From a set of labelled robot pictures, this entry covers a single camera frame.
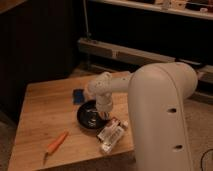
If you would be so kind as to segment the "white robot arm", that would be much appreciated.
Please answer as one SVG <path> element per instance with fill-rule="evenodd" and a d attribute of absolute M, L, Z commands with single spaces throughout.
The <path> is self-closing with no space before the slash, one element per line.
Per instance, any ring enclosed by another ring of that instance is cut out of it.
<path fill-rule="evenodd" d="M 89 82 L 88 91 L 100 112 L 112 110 L 114 92 L 127 94 L 138 171 L 194 171 L 183 101 L 197 84 L 191 66 L 155 63 L 120 78 L 104 72 Z"/>

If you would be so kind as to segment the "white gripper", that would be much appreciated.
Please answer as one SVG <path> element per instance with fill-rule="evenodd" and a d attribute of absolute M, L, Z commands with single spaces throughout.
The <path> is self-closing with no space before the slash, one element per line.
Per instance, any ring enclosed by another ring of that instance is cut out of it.
<path fill-rule="evenodd" d="M 102 119 L 108 119 L 109 112 L 113 109 L 112 94 L 97 95 L 96 108 Z"/>

